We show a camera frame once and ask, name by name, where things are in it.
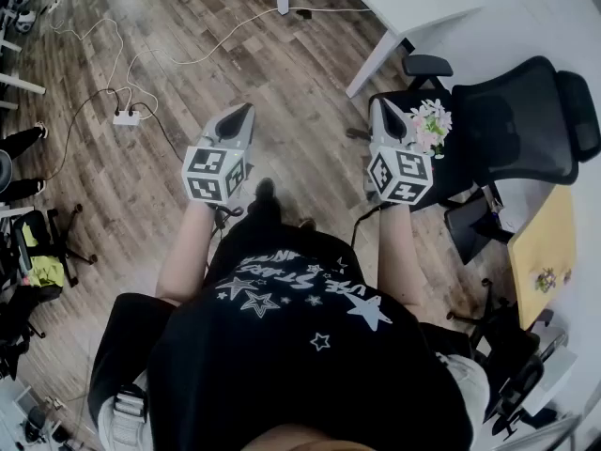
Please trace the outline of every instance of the flower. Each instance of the flower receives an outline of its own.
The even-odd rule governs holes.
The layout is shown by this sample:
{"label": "flower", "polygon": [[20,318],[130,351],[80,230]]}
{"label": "flower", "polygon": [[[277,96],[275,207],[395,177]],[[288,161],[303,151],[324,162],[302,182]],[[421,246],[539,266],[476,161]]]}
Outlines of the flower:
{"label": "flower", "polygon": [[446,112],[440,99],[436,101],[422,101],[420,108],[411,108],[408,113],[416,129],[417,143],[422,146],[424,153],[434,155],[436,149],[436,158],[441,159],[444,138],[453,127],[451,112]]}

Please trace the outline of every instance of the yellow board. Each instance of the yellow board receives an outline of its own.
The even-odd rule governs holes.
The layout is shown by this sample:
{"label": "yellow board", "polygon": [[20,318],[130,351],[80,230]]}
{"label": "yellow board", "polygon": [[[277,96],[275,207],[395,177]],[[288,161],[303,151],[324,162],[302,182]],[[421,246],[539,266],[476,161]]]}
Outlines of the yellow board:
{"label": "yellow board", "polygon": [[[519,324],[528,329],[563,287],[576,263],[576,230],[570,188],[556,185],[541,209],[507,244],[516,283]],[[555,288],[536,289],[536,276],[552,269]]]}

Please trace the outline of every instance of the black pants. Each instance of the black pants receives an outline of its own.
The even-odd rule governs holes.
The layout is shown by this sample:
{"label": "black pants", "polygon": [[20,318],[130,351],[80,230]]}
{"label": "black pants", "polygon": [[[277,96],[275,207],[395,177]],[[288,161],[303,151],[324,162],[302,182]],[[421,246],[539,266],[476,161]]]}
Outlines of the black pants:
{"label": "black pants", "polygon": [[204,286],[227,277],[245,257],[284,249],[316,258],[333,268],[338,267],[337,259],[341,257],[348,262],[345,277],[363,282],[359,260],[350,245],[323,232],[282,224],[280,204],[276,199],[267,199],[253,202],[248,207],[248,215],[220,242]]}
{"label": "black pants", "polygon": [[[17,132],[0,140],[0,149],[4,150],[11,159],[15,159],[34,145],[44,134],[44,130],[34,127],[28,131]],[[25,199],[38,191],[38,184],[42,179],[21,179],[12,181],[8,187],[0,193],[0,202],[12,202],[13,200]]]}

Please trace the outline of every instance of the power strip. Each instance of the power strip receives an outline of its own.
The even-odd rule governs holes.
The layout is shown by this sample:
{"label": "power strip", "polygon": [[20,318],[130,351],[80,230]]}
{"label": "power strip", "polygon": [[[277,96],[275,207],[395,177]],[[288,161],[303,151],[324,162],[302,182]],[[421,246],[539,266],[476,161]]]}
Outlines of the power strip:
{"label": "power strip", "polygon": [[130,125],[136,126],[140,123],[140,113],[137,110],[119,111],[118,116],[113,117],[113,125]]}

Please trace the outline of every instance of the chair armrest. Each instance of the chair armrest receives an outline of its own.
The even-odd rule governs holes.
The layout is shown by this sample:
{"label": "chair armrest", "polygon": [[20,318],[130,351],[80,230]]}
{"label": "chair armrest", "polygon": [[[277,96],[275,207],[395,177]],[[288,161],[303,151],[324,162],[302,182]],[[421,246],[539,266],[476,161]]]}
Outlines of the chair armrest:
{"label": "chair armrest", "polygon": [[407,77],[452,77],[451,64],[433,55],[409,55],[403,59]]}

